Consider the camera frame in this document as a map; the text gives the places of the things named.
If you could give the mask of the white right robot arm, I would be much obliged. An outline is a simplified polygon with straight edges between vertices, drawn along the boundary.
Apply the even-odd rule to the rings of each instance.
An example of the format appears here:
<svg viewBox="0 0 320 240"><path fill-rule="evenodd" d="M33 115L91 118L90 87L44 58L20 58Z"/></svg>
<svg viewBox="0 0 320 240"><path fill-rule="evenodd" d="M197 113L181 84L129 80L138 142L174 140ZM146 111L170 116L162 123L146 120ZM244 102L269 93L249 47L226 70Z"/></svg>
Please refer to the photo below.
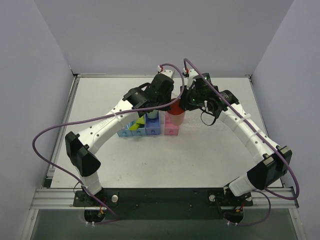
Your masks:
<svg viewBox="0 0 320 240"><path fill-rule="evenodd" d="M281 147L265 135L231 91L219 91L208 73L200 76L191 69L185 76L187 85L180 98L180 108L200 109L227 125L256 163L247 173L228 183L226 191L240 197L253 190L264 190L287 173L292 157L290 148Z"/></svg>

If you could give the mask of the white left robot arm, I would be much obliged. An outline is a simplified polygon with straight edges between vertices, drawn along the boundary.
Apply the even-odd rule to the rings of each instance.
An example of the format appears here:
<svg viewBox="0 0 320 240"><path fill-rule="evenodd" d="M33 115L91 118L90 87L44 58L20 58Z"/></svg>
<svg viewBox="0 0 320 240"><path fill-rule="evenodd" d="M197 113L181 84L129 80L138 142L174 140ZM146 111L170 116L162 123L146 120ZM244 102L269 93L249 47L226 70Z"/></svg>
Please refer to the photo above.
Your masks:
<svg viewBox="0 0 320 240"><path fill-rule="evenodd" d="M101 162L95 154L101 146L125 125L137 120L146 111L125 113L131 109L157 107L171 102L174 89L174 72L163 70L153 78L143 90L140 86L130 89L104 119L75 134L65 136L66 153L77 169L81 184L86 187L84 199L92 206L101 203L103 194L98 169Z"/></svg>

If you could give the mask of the orange plastic cup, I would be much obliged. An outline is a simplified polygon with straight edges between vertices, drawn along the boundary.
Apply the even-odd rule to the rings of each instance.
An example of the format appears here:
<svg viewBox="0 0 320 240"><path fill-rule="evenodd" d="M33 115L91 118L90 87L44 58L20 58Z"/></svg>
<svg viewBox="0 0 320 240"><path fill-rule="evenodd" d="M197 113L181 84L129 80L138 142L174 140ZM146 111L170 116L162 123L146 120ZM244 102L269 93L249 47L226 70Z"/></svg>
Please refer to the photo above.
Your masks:
<svg viewBox="0 0 320 240"><path fill-rule="evenodd" d="M180 100L178 99L170 105L167 111L171 123L175 126L180 126L185 119L185 111L180 107Z"/></svg>

